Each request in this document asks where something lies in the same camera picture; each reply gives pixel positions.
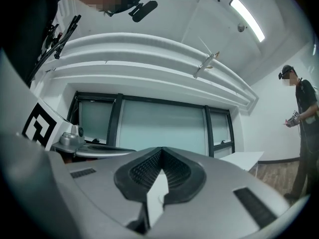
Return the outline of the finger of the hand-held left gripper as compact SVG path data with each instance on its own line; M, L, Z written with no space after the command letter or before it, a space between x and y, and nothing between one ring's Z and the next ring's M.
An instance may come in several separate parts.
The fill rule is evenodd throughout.
M56 143L51 147L51 149L54 151L70 154L73 157L81 158L111 158L135 152L135 150L132 149L93 143L85 143L81 146L66 146Z

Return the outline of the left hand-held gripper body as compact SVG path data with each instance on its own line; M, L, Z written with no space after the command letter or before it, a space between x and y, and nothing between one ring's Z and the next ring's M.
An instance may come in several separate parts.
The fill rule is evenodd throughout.
M83 128L68 122L42 99L28 116L22 135L45 150L76 151L85 144Z

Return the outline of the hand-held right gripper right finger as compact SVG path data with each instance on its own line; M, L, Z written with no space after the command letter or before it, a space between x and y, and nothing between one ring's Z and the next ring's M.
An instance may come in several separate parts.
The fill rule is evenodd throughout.
M260 227L234 194L241 188L254 193L276 218L289 209L282 195L240 167L190 151L176 151L203 167L206 182L189 202L165 206L149 231L149 238L241 239L259 231Z

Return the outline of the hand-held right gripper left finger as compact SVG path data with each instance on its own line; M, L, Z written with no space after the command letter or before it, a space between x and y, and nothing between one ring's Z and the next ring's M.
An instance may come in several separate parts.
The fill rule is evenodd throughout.
M161 148L65 165L90 228L149 231L163 214Z

